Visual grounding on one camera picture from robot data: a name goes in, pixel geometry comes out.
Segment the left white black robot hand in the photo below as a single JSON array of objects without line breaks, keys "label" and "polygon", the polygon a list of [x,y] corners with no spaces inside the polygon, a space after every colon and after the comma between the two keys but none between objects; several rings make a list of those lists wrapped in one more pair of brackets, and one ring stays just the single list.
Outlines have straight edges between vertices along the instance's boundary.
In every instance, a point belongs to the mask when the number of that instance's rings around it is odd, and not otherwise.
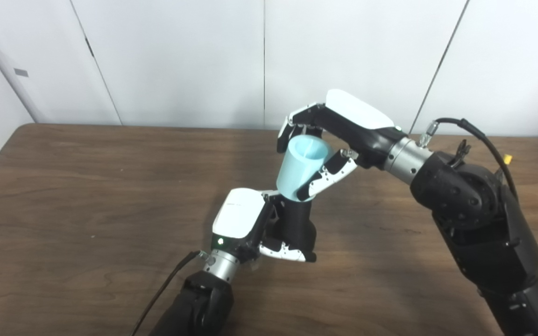
[{"label": "left white black robot hand", "polygon": [[277,190],[232,189],[212,224],[211,251],[245,263],[265,257],[316,262],[311,202]]}]

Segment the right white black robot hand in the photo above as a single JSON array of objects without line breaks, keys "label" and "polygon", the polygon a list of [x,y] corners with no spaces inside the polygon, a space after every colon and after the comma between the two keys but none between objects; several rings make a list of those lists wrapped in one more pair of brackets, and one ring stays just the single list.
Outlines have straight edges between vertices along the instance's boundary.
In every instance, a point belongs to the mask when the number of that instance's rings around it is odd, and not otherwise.
[{"label": "right white black robot hand", "polygon": [[407,136],[378,109],[344,90],[331,89],[322,104],[305,105],[285,117],[278,132],[277,152],[285,153],[297,136],[319,140],[323,132],[344,141],[347,147],[333,153],[311,172],[293,191],[295,201],[311,200],[358,167],[383,169],[390,151]]}]

